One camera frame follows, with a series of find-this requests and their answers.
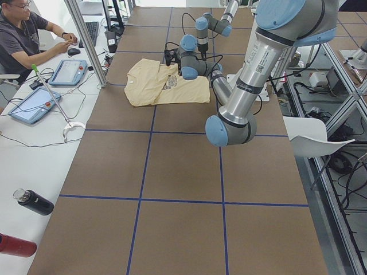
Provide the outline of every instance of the bottle cap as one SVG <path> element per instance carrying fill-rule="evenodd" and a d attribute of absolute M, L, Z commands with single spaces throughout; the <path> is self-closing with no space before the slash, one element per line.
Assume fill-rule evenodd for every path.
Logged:
<path fill-rule="evenodd" d="M 25 191 L 24 189 L 19 188 L 13 193 L 13 198 L 19 202 L 25 202 L 28 199 L 28 193 L 29 192 Z"/>

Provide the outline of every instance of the green lamp tip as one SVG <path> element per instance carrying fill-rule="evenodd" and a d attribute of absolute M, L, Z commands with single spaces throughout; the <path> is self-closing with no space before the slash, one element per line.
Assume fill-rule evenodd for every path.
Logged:
<path fill-rule="evenodd" d="M 32 70 L 34 70 L 35 72 L 38 72 L 37 66 L 35 64 L 32 64 Z"/>

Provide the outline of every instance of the robotic arm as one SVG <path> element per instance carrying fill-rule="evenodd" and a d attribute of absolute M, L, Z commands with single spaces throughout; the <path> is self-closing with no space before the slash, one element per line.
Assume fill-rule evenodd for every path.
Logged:
<path fill-rule="evenodd" d="M 221 21 L 216 21 L 209 14 L 201 18 L 206 19 L 208 29 L 228 36 L 232 30 L 232 18 L 240 4 L 241 1 L 231 0 Z M 206 136 L 213 145 L 243 144 L 255 136 L 256 120 L 250 109 L 282 51 L 290 46 L 310 46 L 333 39 L 337 10 L 338 0 L 260 0 L 256 42 L 233 89 L 222 75 L 220 64 L 196 58 L 196 38 L 183 37 L 177 50 L 182 77 L 190 80 L 198 75 L 210 76 L 222 105 L 217 115 L 211 116 L 205 125 Z M 197 29 L 198 25 L 204 26 L 205 21 L 201 19 L 198 23 L 197 20 Z M 203 32 L 197 32 L 200 35 L 197 41 L 199 50 L 205 51 Z"/>

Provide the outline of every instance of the black bottle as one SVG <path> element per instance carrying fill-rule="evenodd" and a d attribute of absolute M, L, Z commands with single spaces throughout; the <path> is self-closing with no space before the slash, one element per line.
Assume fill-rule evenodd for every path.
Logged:
<path fill-rule="evenodd" d="M 43 216 L 50 214 L 53 210 L 52 202 L 41 197 L 32 190 L 18 189 L 14 192 L 13 198 L 16 199 L 20 205 Z"/>

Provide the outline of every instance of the qr code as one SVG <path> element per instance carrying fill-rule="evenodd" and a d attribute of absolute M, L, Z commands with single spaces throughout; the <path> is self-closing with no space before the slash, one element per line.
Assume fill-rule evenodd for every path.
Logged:
<path fill-rule="evenodd" d="M 256 68 L 256 71 L 259 72 L 259 73 L 262 73 L 263 69 L 264 69 L 264 66 L 258 65 L 257 68 Z"/>

